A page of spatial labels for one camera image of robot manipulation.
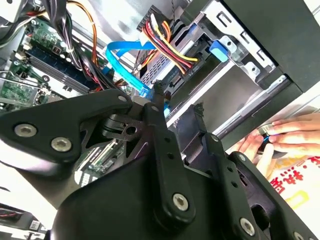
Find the silver screw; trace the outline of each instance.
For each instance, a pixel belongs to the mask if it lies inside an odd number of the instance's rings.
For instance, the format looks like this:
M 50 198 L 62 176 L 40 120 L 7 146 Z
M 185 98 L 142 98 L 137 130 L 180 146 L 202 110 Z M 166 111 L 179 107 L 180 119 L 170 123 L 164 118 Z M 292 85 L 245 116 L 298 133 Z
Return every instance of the silver screw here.
M 37 129 L 30 124 L 19 124 L 14 128 L 15 134 L 19 137 L 30 138 L 37 134 Z
M 153 110 L 159 112 L 159 109 L 158 109 L 156 106 L 152 106 L 151 108 L 152 108 Z
M 211 137 L 215 142 L 219 142 L 219 138 L 217 138 L 215 135 L 211 135 Z
M 244 162 L 246 161 L 246 157 L 243 156 L 242 154 L 239 154 L 238 156 L 239 156 L 239 158 L 240 158 L 242 161 L 244 161 Z
M 188 200 L 186 199 L 185 196 L 183 196 L 180 193 L 176 193 L 173 195 L 173 203 L 174 205 L 181 211 L 187 211 L 189 208 L 189 203 Z
M 300 235 L 300 233 L 296 231 L 293 233 L 293 235 L 295 237 L 295 240 L 304 240 L 304 238 Z
M 51 141 L 51 147 L 58 152 L 68 152 L 72 147 L 72 143 L 65 137 L 56 137 Z
M 49 82 L 49 77 L 48 76 L 42 76 L 43 77 L 43 80 L 45 80 L 46 82 Z
M 126 102 L 127 99 L 124 96 L 118 96 L 118 99 L 121 100 L 122 102 Z
M 254 226 L 252 225 L 251 222 L 249 222 L 248 219 L 246 218 L 241 218 L 240 219 L 240 225 L 242 227 L 242 229 L 249 235 L 249 236 L 254 236 L 256 231 Z

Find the cable bundle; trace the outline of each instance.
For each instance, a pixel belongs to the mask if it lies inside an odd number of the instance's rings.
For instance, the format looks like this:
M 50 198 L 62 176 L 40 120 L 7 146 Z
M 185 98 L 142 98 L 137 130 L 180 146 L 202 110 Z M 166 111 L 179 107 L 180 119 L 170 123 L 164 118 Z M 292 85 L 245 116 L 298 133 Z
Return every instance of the cable bundle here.
M 74 66 L 83 70 L 85 77 L 95 83 L 99 84 L 99 87 L 95 91 L 105 90 L 108 88 L 117 88 L 117 85 L 112 79 L 105 76 L 100 69 L 97 55 L 97 28 L 93 17 L 89 11 L 81 3 L 77 1 L 64 1 L 64 0 L 41 0 L 45 10 L 40 12 L 28 12 L 27 15 L 30 17 L 38 17 L 46 12 L 50 18 L 52 26 L 55 28 L 59 36 L 66 43 L 67 52 L 70 54 Z M 76 5 L 80 7 L 88 16 L 90 23 L 92 24 L 93 31 L 93 48 L 92 48 L 92 59 L 89 59 L 81 47 L 72 39 L 72 20 L 69 12 L 67 11 L 68 5 Z
M 165 34 L 165 39 L 167 41 L 170 41 L 172 34 L 171 34 L 171 29 L 166 21 L 164 21 L 161 24 L 161 30 Z M 142 59 L 142 61 L 139 63 L 139 65 L 141 65 L 141 68 L 144 68 L 152 59 L 154 59 L 157 53 L 158 53 L 158 50 L 150 51 L 146 56 L 146 58 Z
M 164 28 L 165 35 L 171 37 L 171 31 L 168 23 L 164 21 L 161 26 Z M 142 29 L 142 32 L 147 36 L 148 40 L 160 53 L 166 56 L 180 69 L 182 74 L 186 74 L 188 69 L 192 68 L 192 62 L 198 61 L 197 58 L 187 57 L 180 54 L 173 46 L 171 46 L 171 44 L 169 43 L 170 37 L 166 38 L 160 32 L 158 23 L 153 14 L 151 15 L 151 23 L 147 21 L 145 27 Z

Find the black wire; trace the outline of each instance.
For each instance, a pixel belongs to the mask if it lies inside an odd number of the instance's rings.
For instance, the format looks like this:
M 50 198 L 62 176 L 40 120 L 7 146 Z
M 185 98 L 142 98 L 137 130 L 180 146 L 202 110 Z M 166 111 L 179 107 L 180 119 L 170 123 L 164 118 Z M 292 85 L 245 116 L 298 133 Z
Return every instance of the black wire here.
M 135 64 L 134 64 L 134 69 L 132 70 L 132 72 L 134 72 L 135 70 L 137 70 L 137 69 L 138 69 L 138 66 L 141 65 L 141 64 L 143 64 L 144 61 L 150 56 L 150 53 L 153 52 L 153 51 L 155 51 L 155 50 L 145 50 L 145 51 L 147 51 L 148 53 L 143 55 L 143 58 L 139 61 L 139 63 L 138 63 L 139 58 L 138 58 L 138 56 L 136 57 L 136 59 L 135 59 Z
M 107 84 L 111 89 L 118 89 L 117 85 L 114 83 L 112 79 L 109 79 L 106 75 L 104 75 L 100 68 L 94 65 L 97 75 L 100 77 L 99 79 L 104 83 Z
M 167 31 L 165 30 L 164 26 L 159 25 L 159 30 L 160 30 L 160 33 L 162 33 L 164 35 L 164 38 L 167 39 L 168 35 L 167 35 Z
M 29 236 L 28 236 L 28 238 L 26 239 L 26 240 L 31 240 L 31 237 L 33 236 L 33 233 L 31 232 L 31 233 L 29 233 Z
M 138 51 L 138 54 L 136 56 L 133 72 L 138 68 L 138 61 L 139 61 L 140 53 L 141 53 L 141 49 Z
M 67 48 L 70 50 L 70 57 L 74 66 L 81 70 L 82 64 L 79 54 L 74 51 L 75 42 L 72 39 L 72 19 L 67 11 L 67 1 L 65 0 L 41 0 L 48 12 L 52 26 L 58 35 L 63 39 Z
M 174 31 L 175 31 L 175 26 L 176 26 L 176 11 L 175 11 L 175 2 L 174 2 L 174 0 L 171 0 L 171 5 L 172 5 L 172 13 L 173 13 L 173 24 L 172 24 L 172 27 L 171 27 L 171 32 L 172 32 L 172 35 L 173 35 Z
M 0 39 L 0 45 L 3 43 L 6 43 L 7 40 L 14 34 L 15 30 L 17 29 L 17 26 L 22 23 L 23 21 L 31 18 L 30 16 L 23 16 L 20 17 L 15 23 L 12 23 L 11 26 L 9 27 L 9 31 Z
M 85 71 L 85 68 L 87 68 L 91 74 L 95 77 L 95 79 L 97 79 L 100 82 L 100 86 L 102 87 L 102 90 L 105 90 L 106 88 L 104 87 L 103 83 L 101 82 L 99 76 L 96 73 L 96 69 L 95 69 L 95 64 L 92 62 L 92 60 L 87 57 L 87 55 L 81 51 L 80 46 L 77 44 L 75 45 L 75 51 L 79 52 L 79 57 L 81 59 L 81 64 L 82 64 L 82 69 L 83 69 L 83 74 L 86 77 L 87 80 L 92 81 L 92 77 L 88 76 L 88 74 Z
M 98 75 L 96 74 L 95 71 L 93 71 L 93 75 L 94 75 L 95 79 L 98 80 L 99 86 L 102 88 L 102 90 L 106 90 L 106 88 L 107 88 L 107 89 L 110 89 L 110 87 L 109 87 L 108 85 L 104 84 L 104 82 L 100 80 L 100 78 L 98 77 Z

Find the finger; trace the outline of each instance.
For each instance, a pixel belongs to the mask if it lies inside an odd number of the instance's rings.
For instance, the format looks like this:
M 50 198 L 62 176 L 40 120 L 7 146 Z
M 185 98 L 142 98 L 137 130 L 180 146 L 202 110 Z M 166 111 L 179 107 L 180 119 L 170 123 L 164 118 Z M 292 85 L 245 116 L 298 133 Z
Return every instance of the finger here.
M 242 138 L 240 141 L 238 141 L 235 145 L 233 145 L 232 147 L 230 147 L 226 152 L 228 154 L 232 153 L 232 152 L 238 152 L 239 149 L 241 148 L 241 146 L 244 144 L 245 142 L 245 138 Z
M 244 155 L 247 156 L 248 159 L 250 159 L 250 161 L 253 161 L 258 149 L 260 148 L 261 144 L 264 141 L 264 137 L 259 135 L 256 136 L 253 141 L 250 143 L 250 145 L 248 146 L 248 148 L 242 152 Z
M 320 131 L 299 131 L 269 137 L 270 143 L 320 144 Z
M 255 140 L 255 137 L 259 135 L 259 131 L 257 129 L 253 130 L 246 138 L 245 142 L 239 148 L 239 152 L 244 153 L 250 144 Z
M 262 157 L 258 162 L 258 164 L 256 165 L 256 168 L 265 177 L 267 177 L 273 155 L 274 155 L 274 146 L 269 143 L 265 146 Z
M 282 125 L 282 124 L 287 124 L 287 123 L 292 123 L 292 122 L 311 121 L 314 118 L 318 119 L 319 117 L 320 117 L 319 113 L 311 113 L 311 114 L 306 114 L 306 115 L 302 115 L 302 116 L 297 116 L 297 117 L 292 117 L 292 118 L 288 118 L 288 119 L 274 121 L 272 123 L 272 125 L 276 126 L 276 125 Z
M 282 153 L 320 156 L 320 145 L 319 144 L 274 143 L 273 146 L 274 146 L 275 151 L 282 152 Z
M 254 165 L 257 166 L 258 162 L 260 161 L 262 155 L 255 155 L 254 159 L 251 161 Z
M 320 124 L 314 121 L 295 121 L 276 125 L 268 129 L 269 135 L 285 134 L 299 131 L 320 130 Z
M 266 178 L 270 177 L 276 167 L 277 159 L 272 159 L 269 165 L 268 171 L 266 172 Z

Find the black plastic part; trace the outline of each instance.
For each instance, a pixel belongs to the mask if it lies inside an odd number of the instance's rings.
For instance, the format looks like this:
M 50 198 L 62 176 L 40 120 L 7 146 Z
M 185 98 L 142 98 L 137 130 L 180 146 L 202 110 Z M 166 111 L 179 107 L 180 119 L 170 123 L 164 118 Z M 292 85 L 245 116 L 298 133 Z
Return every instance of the black plastic part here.
M 242 183 L 237 168 L 232 161 L 226 158 L 222 143 L 217 136 L 206 133 L 202 138 L 202 144 L 204 154 L 212 158 L 207 159 L 212 176 L 219 182 L 219 187 L 223 192 L 219 199 L 220 205 L 225 210 L 225 214 L 221 216 L 223 233 L 227 239 L 246 239 L 248 234 L 239 224 L 240 219 L 249 220 L 255 230 L 258 230 L 258 226 L 247 202 L 245 191 L 241 188 Z M 266 240 L 267 237 L 256 231 L 250 239 Z
M 147 21 L 150 20 L 151 14 L 154 14 L 156 17 L 156 20 L 157 21 L 160 20 L 160 23 L 162 23 L 163 21 L 167 21 L 167 23 L 169 23 L 168 18 L 165 15 L 163 15 L 158 8 L 156 8 L 154 5 L 152 5 L 150 7 L 150 9 L 148 10 L 148 12 L 146 13 L 146 15 L 141 20 L 141 22 L 139 23 L 139 25 L 136 27 L 136 29 L 139 32 L 142 32 L 142 28 L 146 25 Z
M 264 154 L 266 145 L 270 144 L 269 135 L 268 134 L 264 134 L 263 137 L 264 137 L 263 143 L 261 144 L 261 146 L 259 147 L 258 152 L 257 152 L 257 154 L 259 154 L 259 155 Z M 282 158 L 286 154 L 287 154 L 287 152 L 274 151 L 274 153 L 272 155 L 272 158 L 273 159 L 279 159 L 279 158 Z
M 303 92 L 319 81 L 320 28 L 303 0 L 224 2 Z
M 114 114 L 104 121 L 102 135 L 108 139 L 133 141 L 141 136 L 143 129 L 144 124 L 141 121 Z
M 219 64 L 224 65 L 224 63 L 220 63 L 215 56 L 211 55 L 206 60 L 206 63 L 179 88 L 179 91 L 176 91 L 174 96 L 172 96 L 169 103 L 170 108 L 174 109 L 178 104 L 184 101 L 186 96 L 188 96 Z
M 301 234 L 304 239 L 314 239 L 313 236 L 310 236 L 313 234 L 308 227 L 268 183 L 256 166 L 247 157 L 243 161 L 243 157 L 245 156 L 242 153 L 233 152 L 228 159 L 250 182 L 250 185 L 244 187 L 248 203 L 251 207 L 260 205 L 265 210 L 270 223 L 271 239 L 294 239 L 294 232 Z
M 279 67 L 272 71 L 272 74 L 269 74 L 267 77 L 264 77 L 256 83 L 263 89 L 267 90 L 271 84 L 273 84 L 277 79 L 279 79 L 284 73 Z
M 168 230 L 177 231 L 191 224 L 196 216 L 193 196 L 186 178 L 178 143 L 173 132 L 166 125 L 156 124 L 163 112 L 155 111 L 146 104 L 148 132 L 153 145 L 150 152 L 150 169 L 153 182 L 153 202 L 156 220 Z M 182 194 L 188 201 L 186 211 L 179 210 L 173 203 L 175 194 Z
M 201 107 L 202 104 L 191 105 L 176 124 L 179 147 L 181 153 L 186 155 L 186 165 L 190 165 L 203 150 L 202 137 L 207 130 Z
M 188 57 L 197 58 L 198 62 L 194 63 L 192 68 L 189 69 L 185 75 L 181 74 L 179 68 L 176 66 L 166 75 L 162 80 L 165 84 L 165 92 L 170 92 L 175 102 L 183 101 L 183 96 L 188 96 L 188 92 L 191 92 L 195 87 L 199 85 L 199 82 L 204 79 L 205 74 L 209 74 L 210 71 L 215 69 L 219 64 L 219 61 L 210 53 L 207 52 L 210 45 L 206 39 L 199 39 L 196 44 L 187 52 Z M 191 80 L 192 82 L 184 87 L 184 84 Z M 181 95 L 178 99 L 175 99 L 175 94 Z
M 44 236 L 44 240 L 50 240 L 51 230 L 48 230 Z
M 124 97 L 126 101 L 120 100 L 118 96 Z M 86 131 L 86 136 L 90 137 L 99 120 L 115 112 L 127 113 L 131 107 L 132 102 L 127 95 L 117 89 L 109 89 L 3 115 L 0 118 L 1 140 L 32 157 L 1 160 L 10 166 L 45 176 L 68 174 L 83 150 L 80 132 Z M 85 124 L 87 121 L 90 122 L 90 127 Z M 36 135 L 17 136 L 14 128 L 23 123 L 36 127 Z M 72 143 L 71 150 L 54 150 L 51 141 L 57 137 L 69 139 Z
M 197 216 L 179 233 L 159 225 L 154 216 L 154 185 L 150 181 L 154 162 L 154 158 L 137 159 L 74 192 L 58 210 L 51 239 L 196 240 L 199 234 L 202 240 L 224 239 L 217 217 L 224 212 L 216 207 L 219 192 L 209 177 L 187 168 L 184 174 Z

